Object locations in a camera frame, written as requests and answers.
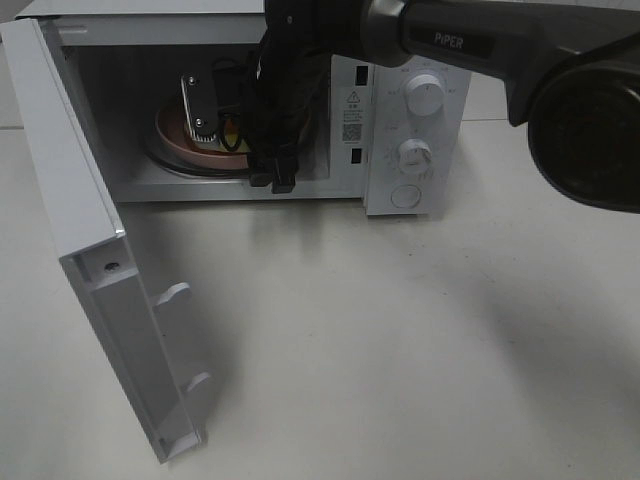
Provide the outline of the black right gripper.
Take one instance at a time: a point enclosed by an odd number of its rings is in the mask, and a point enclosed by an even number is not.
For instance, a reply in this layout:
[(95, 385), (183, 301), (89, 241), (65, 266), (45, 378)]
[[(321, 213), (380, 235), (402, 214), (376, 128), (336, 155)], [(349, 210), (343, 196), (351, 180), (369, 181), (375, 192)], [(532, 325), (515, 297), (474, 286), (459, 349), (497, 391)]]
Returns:
[(250, 58), (242, 88), (242, 136), (253, 187), (288, 194), (296, 185), (303, 130), (326, 79), (330, 55), (269, 29)]

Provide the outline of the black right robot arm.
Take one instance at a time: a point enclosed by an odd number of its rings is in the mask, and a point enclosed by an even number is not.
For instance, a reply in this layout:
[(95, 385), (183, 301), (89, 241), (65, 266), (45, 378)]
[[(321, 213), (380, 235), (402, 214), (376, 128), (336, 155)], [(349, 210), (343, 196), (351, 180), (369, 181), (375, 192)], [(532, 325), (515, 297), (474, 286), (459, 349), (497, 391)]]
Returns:
[(639, 15), (492, 1), (268, 1), (241, 94), (250, 181), (288, 193), (310, 99), (335, 55), (420, 56), (499, 79), (511, 125), (566, 197), (639, 209)]

